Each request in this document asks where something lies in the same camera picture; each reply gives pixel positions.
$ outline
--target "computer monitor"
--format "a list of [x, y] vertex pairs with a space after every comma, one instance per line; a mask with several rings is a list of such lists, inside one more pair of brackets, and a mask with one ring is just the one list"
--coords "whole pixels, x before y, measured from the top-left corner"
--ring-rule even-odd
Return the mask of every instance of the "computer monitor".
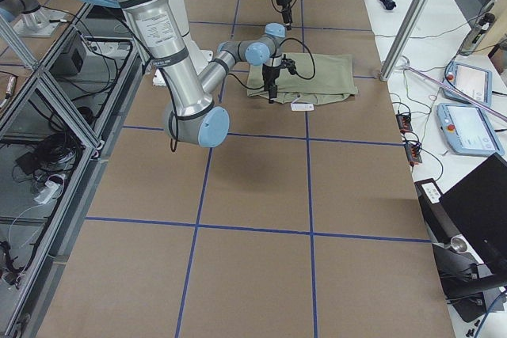
[[507, 272], [507, 162], [492, 154], [440, 203], [491, 272]]

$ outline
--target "blue cable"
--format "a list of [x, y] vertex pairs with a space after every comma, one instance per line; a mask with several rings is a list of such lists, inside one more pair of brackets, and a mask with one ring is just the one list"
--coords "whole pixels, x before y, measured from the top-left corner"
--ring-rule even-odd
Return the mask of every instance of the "blue cable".
[[490, 307], [488, 308], [488, 310], [486, 311], [486, 313], [484, 314], [484, 318], [482, 319], [480, 325], [477, 327], [477, 332], [475, 333], [475, 338], [478, 337], [478, 334], [481, 332], [481, 329], [482, 329], [482, 326], [484, 325], [484, 322], [486, 321], [486, 319], [488, 318], [488, 316], [490, 315], [490, 312], [491, 310], [493, 309], [494, 307], [494, 304], [497, 303], [497, 301], [501, 298], [501, 296], [505, 296], [507, 294], [507, 290], [501, 292], [495, 299], [493, 302], [491, 302], [491, 305]]

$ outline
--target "white desk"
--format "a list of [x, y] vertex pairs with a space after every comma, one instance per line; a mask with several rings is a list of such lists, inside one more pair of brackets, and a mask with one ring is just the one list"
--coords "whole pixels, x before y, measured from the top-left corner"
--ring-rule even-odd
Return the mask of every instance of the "white desk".
[[[379, 56], [382, 60], [386, 58], [394, 41], [394, 37], [385, 36], [394, 36], [397, 33], [412, 0], [394, 0], [397, 6], [393, 11], [385, 10], [379, 0], [364, 1], [368, 10], [370, 22], [372, 23], [373, 32], [375, 33], [375, 41]], [[423, 71], [434, 67], [446, 66], [456, 53], [463, 38], [470, 31], [467, 21], [461, 14], [454, 0], [429, 0], [412, 36], [435, 36], [456, 27], [459, 28], [438, 37], [425, 39], [411, 38], [406, 45], [403, 55], [410, 60], [410, 65], [417, 70]], [[503, 93], [507, 92], [507, 87], [501, 80], [500, 75], [495, 71], [487, 55], [459, 57], [457, 61], [491, 70], [493, 72], [493, 89]], [[437, 80], [441, 80], [443, 74], [444, 69], [442, 68], [436, 68], [427, 73], [427, 75]], [[419, 113], [413, 114], [412, 127], [421, 139], [423, 139], [424, 136], [423, 148], [437, 156], [444, 165], [444, 173], [438, 181], [443, 192], [446, 192], [486, 159], [457, 155], [449, 148], [440, 130], [435, 112], [436, 107], [434, 106], [439, 103], [455, 102], [445, 98], [440, 92], [433, 103], [433, 99], [435, 99], [434, 96], [438, 93], [437, 85], [425, 81], [416, 74], [409, 72], [406, 73], [405, 82], [403, 73], [398, 71], [391, 75], [388, 85], [390, 92], [398, 94], [401, 98], [401, 102], [407, 104], [411, 112], [428, 112], [428, 108], [408, 99], [407, 89], [410, 98], [427, 104], [428, 106], [433, 106], [433, 110], [428, 118], [425, 133], [426, 115]], [[399, 101], [396, 95], [392, 95], [392, 100]], [[494, 96], [492, 108], [506, 114], [507, 97]], [[401, 112], [405, 110], [403, 106], [400, 107]], [[501, 122], [493, 116], [489, 116], [489, 119], [495, 129], [507, 127], [506, 123]], [[498, 137], [503, 147], [507, 148], [507, 132], [499, 133]], [[414, 167], [414, 181], [431, 177], [438, 178], [440, 175], [440, 164], [425, 152], [422, 153], [421, 157], [423, 163]], [[451, 306], [449, 307], [449, 312], [457, 337], [464, 336], [468, 329], [474, 328], [473, 324], [464, 323]], [[488, 316], [488, 320], [481, 331], [480, 338], [504, 337], [506, 331], [507, 313], [492, 313]]]

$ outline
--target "black monitor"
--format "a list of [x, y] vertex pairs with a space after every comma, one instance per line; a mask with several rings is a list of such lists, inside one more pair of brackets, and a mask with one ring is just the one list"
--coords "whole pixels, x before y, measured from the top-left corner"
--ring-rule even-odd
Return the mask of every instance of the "black monitor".
[[507, 272], [507, 162], [492, 154], [440, 198], [493, 273]]

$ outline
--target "folded cloth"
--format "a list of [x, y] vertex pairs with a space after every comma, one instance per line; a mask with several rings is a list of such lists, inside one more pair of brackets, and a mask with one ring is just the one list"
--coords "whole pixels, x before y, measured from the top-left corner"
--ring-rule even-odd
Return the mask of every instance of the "folded cloth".
[[[299, 102], [313, 104], [327, 104], [344, 101], [350, 95], [357, 94], [352, 76], [351, 55], [313, 55], [315, 60], [315, 77], [310, 81], [290, 75], [288, 70], [281, 70], [276, 80], [278, 85], [279, 103], [289, 103], [299, 98]], [[307, 53], [287, 53], [287, 57], [295, 60], [295, 67], [299, 75], [310, 77], [313, 66]], [[248, 87], [263, 86], [262, 66], [250, 66]], [[268, 93], [263, 89], [248, 90], [247, 95], [260, 95], [267, 98]]]

